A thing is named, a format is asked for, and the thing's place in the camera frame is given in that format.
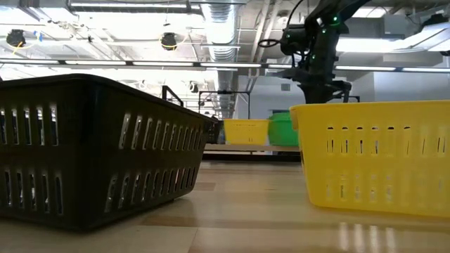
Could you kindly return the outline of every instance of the exposed ductwork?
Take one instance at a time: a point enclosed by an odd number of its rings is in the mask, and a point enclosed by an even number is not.
[[[206,36],[209,44],[234,44],[236,41],[238,6],[233,4],[202,4],[205,16]],[[225,46],[210,47],[212,61],[233,62],[236,61],[237,49]],[[237,83],[233,83],[234,72],[217,71],[219,90],[236,91]],[[230,100],[219,96],[219,104],[223,118],[230,118]]]

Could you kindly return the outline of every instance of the yellow plastic basket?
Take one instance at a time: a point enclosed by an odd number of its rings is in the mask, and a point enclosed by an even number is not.
[[[229,144],[266,144],[269,120],[225,119],[225,137]]]
[[[450,100],[297,105],[309,199],[450,217]]]

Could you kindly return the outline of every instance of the green bin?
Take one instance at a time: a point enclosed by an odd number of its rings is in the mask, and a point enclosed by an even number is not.
[[[293,129],[289,112],[276,113],[269,118],[270,145],[298,146],[298,133]]]

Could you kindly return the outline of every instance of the ceiling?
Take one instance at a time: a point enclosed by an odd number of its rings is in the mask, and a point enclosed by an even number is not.
[[[125,3],[136,3],[132,0],[123,0]],[[70,7],[65,6],[65,1],[52,6],[18,8],[18,0],[8,0],[7,4],[0,6],[0,58],[22,59],[63,59],[63,60],[163,60],[163,61],[210,61],[211,45],[207,39],[207,23],[202,15],[198,14],[198,2],[191,1],[192,13],[177,13],[167,8],[167,11],[156,13],[153,9],[141,9],[131,11],[123,8],[119,11],[110,11],[108,8]],[[55,3],[58,1],[44,1],[41,3]],[[72,5],[83,3],[71,1]],[[293,9],[296,1],[270,1],[267,15],[264,14],[264,0],[249,0],[246,4],[238,5],[238,18],[236,21],[236,40],[233,45],[238,49],[237,61],[248,63],[255,61],[252,57],[255,41],[259,40],[258,27],[262,23],[262,36],[266,30],[270,38],[279,39],[282,29],[286,26],[287,17]],[[96,1],[104,4],[120,4],[117,1]],[[292,22],[300,22],[317,5],[318,1],[304,1],[300,5]],[[405,13],[419,13],[433,8],[448,8],[447,0],[444,1],[372,1],[362,8],[358,17],[368,20],[382,18],[386,11],[396,14],[405,22],[405,27],[416,29],[414,21],[405,18]],[[273,27],[270,28],[270,20],[274,18]],[[359,30],[369,30],[361,26]],[[23,48],[13,48],[6,43],[6,35],[12,29],[25,31],[26,44]],[[176,34],[177,48],[175,51],[165,50],[160,39],[165,32]],[[412,61],[417,66],[431,66],[431,58],[438,53],[413,54],[400,60],[392,60],[385,53],[341,53],[342,65],[389,65],[408,64],[412,58],[422,60]],[[268,48],[262,52],[260,61],[267,59],[281,59],[284,55],[279,47]],[[83,72],[97,74],[115,79],[124,84],[134,86],[148,93],[159,95],[161,85],[169,85],[184,100],[192,100],[188,104],[196,109],[195,99],[197,95],[191,93],[189,84],[199,84],[200,90],[217,89],[217,71],[191,71],[191,70],[130,70],[130,69],[70,69],[61,67],[41,66],[29,67],[25,65],[4,65],[0,69],[0,76],[7,79],[38,77],[69,72]],[[346,78],[351,76],[348,72],[339,72]],[[213,99],[206,108],[214,108],[217,103]]]

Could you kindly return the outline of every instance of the ceiling light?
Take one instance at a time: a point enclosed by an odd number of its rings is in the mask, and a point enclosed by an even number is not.
[[[348,53],[389,53],[401,48],[388,39],[360,39],[341,38],[336,46],[336,51]]]
[[[292,65],[289,65],[289,64],[269,64],[268,68],[290,69],[290,68],[292,68]]]
[[[255,63],[201,63],[202,67],[261,67]]]
[[[174,62],[144,62],[135,61],[136,66],[156,66],[156,67],[192,67],[193,63],[174,63]]]
[[[446,28],[441,28],[439,26],[432,27],[432,26],[425,26],[423,28],[422,32],[419,32],[413,36],[407,37],[406,39],[397,41],[397,47],[398,48],[414,48],[419,44],[422,44],[425,41],[428,41],[429,39],[434,40],[436,34],[439,34]]]
[[[71,7],[99,7],[99,8],[186,8],[185,4],[133,4],[128,3],[117,3],[117,4],[100,4],[100,3],[72,3]],[[200,6],[191,6],[192,9],[200,9]]]
[[[126,65],[121,60],[66,60],[69,65]]]
[[[214,70],[214,71],[220,70],[220,71],[234,71],[234,72],[239,71],[239,69],[237,69],[237,68],[227,68],[227,67],[221,67],[221,68],[207,67],[206,70]]]
[[[22,59],[1,59],[0,63],[11,64],[59,64],[57,60],[22,60]]]
[[[438,68],[438,67],[404,67],[404,72],[424,72],[424,73],[449,73],[450,68]]]
[[[353,14],[353,18],[381,18],[387,11],[390,11],[391,7],[361,7]]]
[[[394,71],[395,67],[336,66],[336,70]]]

